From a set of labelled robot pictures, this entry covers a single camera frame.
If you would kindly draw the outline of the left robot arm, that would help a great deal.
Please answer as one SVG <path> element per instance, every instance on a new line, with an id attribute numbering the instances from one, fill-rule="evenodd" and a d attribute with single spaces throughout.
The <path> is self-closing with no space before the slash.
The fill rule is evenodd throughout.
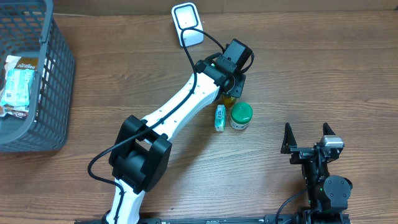
<path id="1" fill-rule="evenodd" d="M 165 173 L 176 135 L 220 95 L 239 98 L 253 61 L 253 51 L 233 39 L 221 52 L 195 63 L 188 82 L 166 104 L 142 119 L 130 116 L 123 122 L 109 157 L 115 196 L 102 223 L 139 221 L 144 195 Z"/>

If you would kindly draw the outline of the brown snack packet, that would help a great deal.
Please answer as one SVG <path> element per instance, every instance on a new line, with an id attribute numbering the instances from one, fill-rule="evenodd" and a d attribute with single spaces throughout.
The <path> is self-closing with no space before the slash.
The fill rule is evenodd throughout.
<path id="1" fill-rule="evenodd" d="M 36 57 L 20 57 L 8 55 L 6 58 L 5 69 L 36 70 L 39 59 Z"/>

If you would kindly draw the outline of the white barcode scanner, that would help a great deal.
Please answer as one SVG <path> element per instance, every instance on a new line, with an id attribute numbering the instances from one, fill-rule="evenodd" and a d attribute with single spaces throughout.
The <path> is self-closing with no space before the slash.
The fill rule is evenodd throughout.
<path id="1" fill-rule="evenodd" d="M 182 30 L 186 28 L 195 28 L 203 30 L 197 7 L 192 2 L 185 2 L 175 5 L 171 9 L 171 15 L 178 35 L 178 41 L 181 47 L 185 43 L 186 47 L 198 45 L 204 41 L 204 35 L 195 30 L 186 30 L 182 35 Z"/>

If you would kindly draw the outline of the green lid white jar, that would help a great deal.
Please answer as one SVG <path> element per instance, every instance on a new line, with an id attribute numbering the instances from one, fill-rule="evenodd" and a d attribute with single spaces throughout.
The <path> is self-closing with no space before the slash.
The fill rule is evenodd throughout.
<path id="1" fill-rule="evenodd" d="M 237 130 L 244 130 L 252 120 L 252 107 L 245 102 L 236 103 L 230 112 L 229 124 Z"/>

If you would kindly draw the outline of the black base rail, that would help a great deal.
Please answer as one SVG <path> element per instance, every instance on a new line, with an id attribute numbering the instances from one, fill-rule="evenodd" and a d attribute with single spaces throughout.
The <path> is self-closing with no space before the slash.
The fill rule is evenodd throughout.
<path id="1" fill-rule="evenodd" d="M 278 223 L 304 223 L 296 218 L 296 215 L 279 215 Z M 75 221 L 74 224 L 101 224 L 102 220 L 88 220 L 88 221 Z M 337 218 L 331 218 L 330 221 L 321 221 L 320 217 L 314 215 L 312 223 L 341 223 L 337 221 Z M 351 224 L 349 215 L 343 215 L 344 224 Z M 171 219 L 161 220 L 159 218 L 140 218 L 138 224 L 275 224 L 275 215 L 265 215 L 263 217 L 252 217 L 252 218 L 188 218 L 188 219 Z"/>

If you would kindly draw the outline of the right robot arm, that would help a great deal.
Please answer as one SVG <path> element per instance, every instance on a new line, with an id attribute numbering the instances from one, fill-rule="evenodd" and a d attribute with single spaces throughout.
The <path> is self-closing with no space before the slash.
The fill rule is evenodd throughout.
<path id="1" fill-rule="evenodd" d="M 328 164 L 340 158 L 344 147 L 343 140 L 333 132 L 328 123 L 323 124 L 320 141 L 311 147 L 298 147 L 290 124 L 285 124 L 280 152 L 291 155 L 291 164 L 301 165 L 305 188 L 279 207 L 275 215 L 276 223 L 282 220 L 280 213 L 283 208 L 303 194 L 308 196 L 308 207 L 298 209 L 284 223 L 351 222 L 349 216 L 343 212 L 348 208 L 353 184 L 346 177 L 331 175 L 328 170 Z"/>

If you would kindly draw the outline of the teal white snack packet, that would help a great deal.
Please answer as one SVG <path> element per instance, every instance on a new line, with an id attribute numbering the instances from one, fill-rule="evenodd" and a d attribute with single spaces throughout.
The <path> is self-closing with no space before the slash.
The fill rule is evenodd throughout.
<path id="1" fill-rule="evenodd" d="M 29 106 L 34 73 L 33 70 L 10 69 L 7 72 L 1 105 L 9 105 L 12 107 Z"/>

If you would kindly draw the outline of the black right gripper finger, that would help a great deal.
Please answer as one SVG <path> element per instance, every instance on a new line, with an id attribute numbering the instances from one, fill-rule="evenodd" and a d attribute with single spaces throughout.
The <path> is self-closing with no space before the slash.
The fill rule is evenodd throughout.
<path id="1" fill-rule="evenodd" d="M 335 135 L 334 131 L 330 128 L 328 123 L 323 123 L 323 135 Z"/>
<path id="2" fill-rule="evenodd" d="M 289 123 L 285 124 L 284 139 L 282 141 L 281 154 L 291 154 L 292 149 L 297 148 L 297 142 L 295 140 L 292 128 Z"/>

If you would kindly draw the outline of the grey plastic mesh basket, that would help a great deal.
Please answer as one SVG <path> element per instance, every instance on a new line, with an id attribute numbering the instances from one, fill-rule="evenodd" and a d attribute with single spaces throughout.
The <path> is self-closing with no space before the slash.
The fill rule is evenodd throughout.
<path id="1" fill-rule="evenodd" d="M 67 140 L 75 58 L 53 18 L 53 1 L 1 1 L 1 65 L 38 60 L 27 117 L 1 118 L 1 152 L 61 149 Z"/>

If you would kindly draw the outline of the teal tissue pack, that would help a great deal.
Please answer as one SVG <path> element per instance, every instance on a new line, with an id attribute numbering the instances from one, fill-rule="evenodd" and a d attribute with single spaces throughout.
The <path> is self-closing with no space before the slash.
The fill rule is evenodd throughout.
<path id="1" fill-rule="evenodd" d="M 226 125 L 226 108 L 224 105 L 218 105 L 215 112 L 215 129 L 223 132 Z"/>

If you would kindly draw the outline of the silver round ball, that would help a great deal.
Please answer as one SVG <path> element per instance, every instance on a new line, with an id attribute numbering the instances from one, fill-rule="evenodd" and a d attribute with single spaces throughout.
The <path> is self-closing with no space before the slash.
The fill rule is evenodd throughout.
<path id="1" fill-rule="evenodd" d="M 237 98 L 233 96 L 227 96 L 227 95 L 222 96 L 222 102 L 226 108 L 232 107 L 236 103 L 236 100 Z"/>

